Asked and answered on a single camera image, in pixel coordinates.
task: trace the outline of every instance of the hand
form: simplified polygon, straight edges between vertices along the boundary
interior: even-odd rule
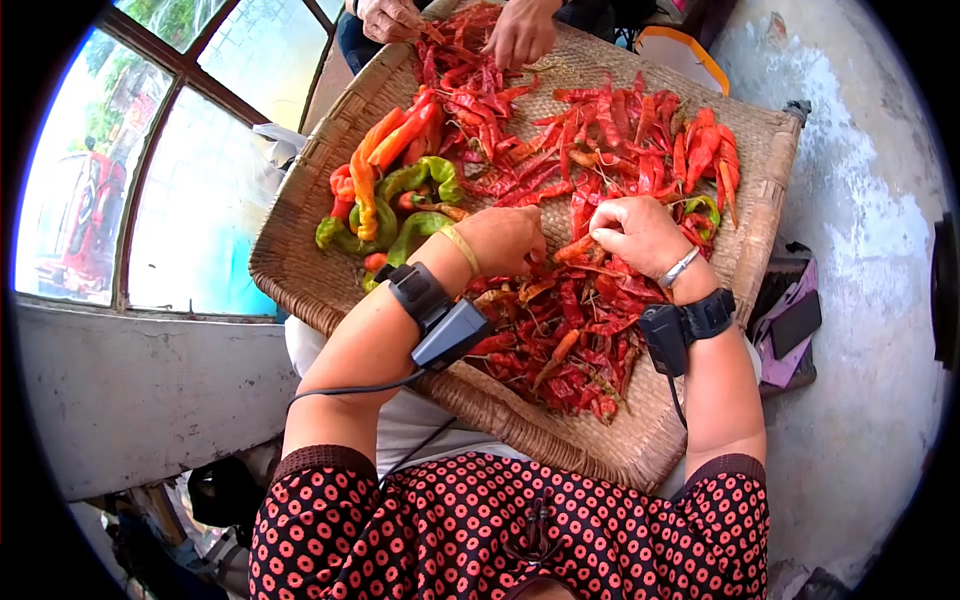
[[[604,250],[654,280],[666,275],[693,248],[670,213],[649,196],[604,201],[590,219],[590,234]],[[702,300],[718,287],[713,269],[697,256],[674,281],[674,302]]]
[[[511,0],[497,19],[483,52],[493,54],[500,69],[518,69],[536,62],[553,50],[557,38],[553,13],[562,5],[562,0]]]
[[[539,206],[486,208],[454,228],[473,250],[484,276],[526,275],[528,253],[535,262],[546,258]]]
[[[360,0],[357,16],[363,20],[363,35],[381,44],[418,37],[423,27],[410,0]]]

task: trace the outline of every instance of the drawstring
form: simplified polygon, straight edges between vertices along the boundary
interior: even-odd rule
[[[512,558],[529,563],[531,566],[540,566],[546,563],[560,550],[560,541],[557,540],[551,547],[550,538],[546,534],[547,519],[549,518],[549,510],[546,506],[546,496],[548,494],[553,497],[553,488],[543,488],[540,491],[540,496],[534,499],[533,507],[526,511],[527,547],[531,551],[521,553],[509,542],[503,544],[503,549]]]

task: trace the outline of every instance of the woman's left hand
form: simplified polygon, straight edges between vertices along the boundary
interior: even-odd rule
[[[483,276],[526,275],[527,254],[535,262],[546,258],[538,206],[486,208],[454,228],[473,250]]]

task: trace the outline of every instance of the woven straw mat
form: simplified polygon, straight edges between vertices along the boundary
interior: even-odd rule
[[[433,18],[452,13],[460,2],[437,0],[425,12]],[[603,71],[614,85],[631,87],[643,70],[651,92],[668,87],[689,98],[687,114],[712,107],[717,120],[736,135],[740,155],[737,190],[738,229],[724,216],[711,259],[721,281],[733,289],[737,322],[743,327],[756,299],[780,221],[784,190],[793,165],[799,121],[784,112],[751,107],[707,90],[682,75],[565,25],[558,25],[556,49],[534,65],[542,86],[516,100],[510,133],[530,139],[540,128],[530,121],[567,108],[551,98],[557,87],[596,87]],[[329,335],[363,297],[362,264],[335,249],[320,252],[317,224],[333,204],[331,171],[349,158],[367,129],[391,108],[407,108],[417,91],[410,43],[386,46],[360,72],[317,125],[280,186],[276,202],[256,240],[250,270],[256,285],[285,310]],[[527,82],[529,76],[515,82]],[[478,210],[491,199],[465,199]],[[569,243],[569,197],[545,200],[543,233],[550,251]],[[601,477],[651,492],[684,454],[685,431],[674,414],[666,378],[656,373],[644,352],[626,394],[629,410],[620,410],[607,427],[589,412],[559,417],[528,404],[497,381],[458,362],[427,375],[414,389],[447,411],[547,465]]]

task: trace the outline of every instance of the red polka dot pattern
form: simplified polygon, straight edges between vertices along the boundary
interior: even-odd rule
[[[527,508],[543,498],[529,556]],[[256,518],[250,595],[502,598],[549,577],[582,598],[766,598],[762,483],[689,482],[677,504],[535,462],[474,453],[408,468],[383,489],[317,466],[276,482]]]

